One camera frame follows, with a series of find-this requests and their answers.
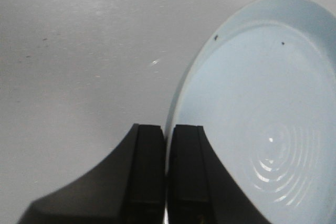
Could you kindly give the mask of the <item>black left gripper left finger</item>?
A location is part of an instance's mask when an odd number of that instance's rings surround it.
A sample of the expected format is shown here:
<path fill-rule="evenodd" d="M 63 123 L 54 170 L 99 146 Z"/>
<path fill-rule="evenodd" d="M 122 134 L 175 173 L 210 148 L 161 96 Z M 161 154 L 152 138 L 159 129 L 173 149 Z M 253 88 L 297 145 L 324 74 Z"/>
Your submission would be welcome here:
<path fill-rule="evenodd" d="M 165 141 L 158 125 L 134 124 L 97 166 L 33 201 L 20 223 L 162 223 Z"/>

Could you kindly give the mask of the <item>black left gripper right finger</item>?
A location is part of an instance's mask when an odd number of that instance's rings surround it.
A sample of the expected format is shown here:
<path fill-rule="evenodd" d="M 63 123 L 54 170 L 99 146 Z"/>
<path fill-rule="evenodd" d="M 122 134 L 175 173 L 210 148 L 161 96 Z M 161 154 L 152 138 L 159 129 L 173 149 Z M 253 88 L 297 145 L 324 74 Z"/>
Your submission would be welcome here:
<path fill-rule="evenodd" d="M 202 126 L 175 126 L 168 175 L 169 223 L 269 223 L 221 163 Z"/>

